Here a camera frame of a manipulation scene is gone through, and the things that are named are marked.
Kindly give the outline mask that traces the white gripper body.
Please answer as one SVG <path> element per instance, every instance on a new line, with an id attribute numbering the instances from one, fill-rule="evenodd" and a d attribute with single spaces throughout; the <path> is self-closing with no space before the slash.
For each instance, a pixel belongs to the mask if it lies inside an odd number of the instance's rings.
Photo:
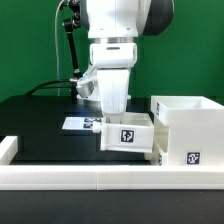
<path id="1" fill-rule="evenodd" d="M 104 115 L 120 115 L 126 111 L 129 69 L 97 71 L 101 109 Z"/>

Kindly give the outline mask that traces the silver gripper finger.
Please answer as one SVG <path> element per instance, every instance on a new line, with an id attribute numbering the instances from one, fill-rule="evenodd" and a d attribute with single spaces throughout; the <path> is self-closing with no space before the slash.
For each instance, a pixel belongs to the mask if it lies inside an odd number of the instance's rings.
<path id="1" fill-rule="evenodd" d="M 107 116 L 107 122 L 110 124 L 120 124 L 121 116 L 117 114 L 112 114 Z"/>

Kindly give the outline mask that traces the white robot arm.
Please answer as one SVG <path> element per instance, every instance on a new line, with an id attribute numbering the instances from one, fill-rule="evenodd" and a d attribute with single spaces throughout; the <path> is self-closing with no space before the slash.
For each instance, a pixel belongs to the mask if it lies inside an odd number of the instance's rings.
<path id="1" fill-rule="evenodd" d="M 135 39 L 162 33 L 173 19 L 174 0 L 80 0 L 80 9 L 91 44 L 79 95 L 99 99 L 103 117 L 119 123 L 137 62 Z"/>

